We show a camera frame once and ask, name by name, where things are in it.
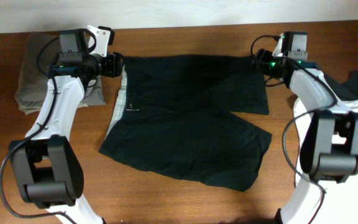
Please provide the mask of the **black shorts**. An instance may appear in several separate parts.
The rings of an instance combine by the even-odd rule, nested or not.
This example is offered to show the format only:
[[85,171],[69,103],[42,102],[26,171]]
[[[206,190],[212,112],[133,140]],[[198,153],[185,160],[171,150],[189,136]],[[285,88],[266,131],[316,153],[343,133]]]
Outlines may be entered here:
[[124,109],[99,151],[141,171],[246,191],[272,140],[239,117],[267,115],[251,56],[127,57]]

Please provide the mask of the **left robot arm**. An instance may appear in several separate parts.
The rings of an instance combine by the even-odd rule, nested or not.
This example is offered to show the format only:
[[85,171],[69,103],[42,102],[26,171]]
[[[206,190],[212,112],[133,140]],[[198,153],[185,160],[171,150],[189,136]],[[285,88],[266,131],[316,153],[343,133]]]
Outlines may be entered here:
[[[84,174],[70,146],[73,120],[91,81],[118,77],[124,57],[109,53],[114,31],[109,27],[62,30],[48,70],[47,93],[39,115],[22,140],[12,141],[0,168],[0,196],[14,216],[31,219],[56,216],[62,223],[104,223],[83,194]],[[44,213],[19,214],[8,204],[3,175],[11,164],[22,200]]]

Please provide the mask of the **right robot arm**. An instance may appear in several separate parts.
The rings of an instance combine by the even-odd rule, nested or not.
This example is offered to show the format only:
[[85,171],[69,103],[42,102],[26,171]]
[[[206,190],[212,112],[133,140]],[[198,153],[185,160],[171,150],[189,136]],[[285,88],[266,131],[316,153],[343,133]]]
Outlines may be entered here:
[[296,95],[293,119],[300,149],[291,199],[275,223],[358,223],[358,97],[343,100],[340,86],[308,61],[308,34],[285,31],[273,51],[254,52],[257,69]]

